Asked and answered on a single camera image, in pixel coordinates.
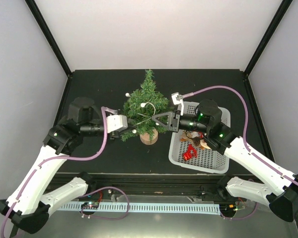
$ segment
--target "wooden tree base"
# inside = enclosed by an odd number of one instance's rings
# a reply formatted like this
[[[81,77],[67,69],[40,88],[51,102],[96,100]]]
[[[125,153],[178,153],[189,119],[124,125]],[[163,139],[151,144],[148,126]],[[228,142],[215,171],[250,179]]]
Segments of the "wooden tree base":
[[[145,145],[153,145],[157,142],[158,140],[158,132],[156,131],[156,129],[153,130],[154,131],[154,135],[152,140],[150,140],[150,136],[148,133],[145,133],[143,135],[140,135],[140,140],[142,141],[143,144]]]

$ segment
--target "robotic arm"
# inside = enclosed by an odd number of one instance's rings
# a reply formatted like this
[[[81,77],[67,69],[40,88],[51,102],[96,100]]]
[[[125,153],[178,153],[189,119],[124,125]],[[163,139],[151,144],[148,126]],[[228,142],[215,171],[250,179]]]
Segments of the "robotic arm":
[[[172,95],[175,105],[183,105],[183,97]],[[44,140],[40,154],[19,188],[7,199],[0,200],[0,213],[6,215],[22,230],[33,234],[38,232],[58,208],[83,196],[93,188],[93,179],[81,173],[64,186],[43,194],[54,174],[67,160],[50,160],[56,155],[70,155],[82,144],[86,136],[98,136],[105,128],[112,138],[119,137],[128,128],[126,116],[118,111],[109,110],[106,125],[94,119],[100,112],[94,102],[88,98],[77,98],[69,107],[68,116],[50,129]],[[152,119],[172,132],[179,129],[204,133],[204,141],[212,149],[235,160],[264,184],[242,180],[238,177],[224,177],[219,184],[219,194],[223,197],[244,197],[267,205],[281,219],[291,222],[298,213],[298,175],[276,165],[264,155],[249,146],[242,137],[233,134],[231,129],[221,122],[222,112],[212,100],[203,100],[197,115],[186,115],[182,111],[157,114]],[[294,178],[291,182],[285,177]]]

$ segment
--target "red ornament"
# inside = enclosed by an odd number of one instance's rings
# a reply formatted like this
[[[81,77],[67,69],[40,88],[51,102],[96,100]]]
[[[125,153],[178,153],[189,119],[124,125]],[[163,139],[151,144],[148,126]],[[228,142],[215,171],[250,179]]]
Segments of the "red ornament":
[[[192,157],[197,158],[198,157],[198,151],[196,149],[194,149],[194,147],[190,144],[189,147],[188,147],[187,152],[183,153],[182,157],[185,161],[188,161],[188,160],[192,159]]]

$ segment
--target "basket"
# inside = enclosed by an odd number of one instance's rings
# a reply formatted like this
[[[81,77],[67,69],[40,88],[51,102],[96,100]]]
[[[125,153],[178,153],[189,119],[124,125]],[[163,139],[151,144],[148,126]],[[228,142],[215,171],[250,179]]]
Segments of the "basket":
[[[185,114],[195,114],[195,108],[199,103],[195,102],[184,102],[184,113]],[[230,126],[230,113],[225,108],[220,108],[222,111],[221,121]],[[213,174],[224,174],[228,171],[229,158],[221,155],[217,151],[208,149],[197,149],[197,158],[192,158],[185,161],[182,158],[183,153],[188,150],[190,142],[180,141],[183,130],[179,130],[178,133],[173,133],[171,138],[170,150],[169,150],[169,160],[175,165],[179,165],[184,168],[203,171]]]

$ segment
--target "black table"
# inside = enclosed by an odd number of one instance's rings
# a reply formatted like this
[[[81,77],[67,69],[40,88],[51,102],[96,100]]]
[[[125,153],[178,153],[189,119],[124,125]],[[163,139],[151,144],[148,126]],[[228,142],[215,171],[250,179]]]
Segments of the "black table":
[[[237,69],[155,69],[154,80],[157,91],[171,100],[171,94],[186,94],[199,89],[225,85],[237,90],[246,100],[249,108],[249,124],[247,141],[259,152],[263,153],[253,111],[243,82],[243,74]],[[76,70],[65,92],[60,106],[59,118],[66,115],[69,104],[76,97],[92,98],[98,107],[106,106],[121,109],[127,100],[125,93],[132,93],[140,87],[145,77],[144,70]],[[217,89],[188,98],[187,101],[199,102],[211,98],[220,107],[227,108],[231,115],[231,129],[242,135],[244,125],[244,109],[239,98],[230,91]],[[156,144],[148,146],[141,143],[138,137],[122,142],[120,139],[108,141],[100,157],[88,162],[66,161],[58,174],[77,174],[81,171],[90,174],[121,175],[201,175],[200,171],[176,166],[169,161],[168,151],[171,132],[159,134]],[[102,137],[86,138],[73,155],[86,157],[95,154],[101,145]],[[228,174],[249,175],[250,172],[234,161],[230,161]]]

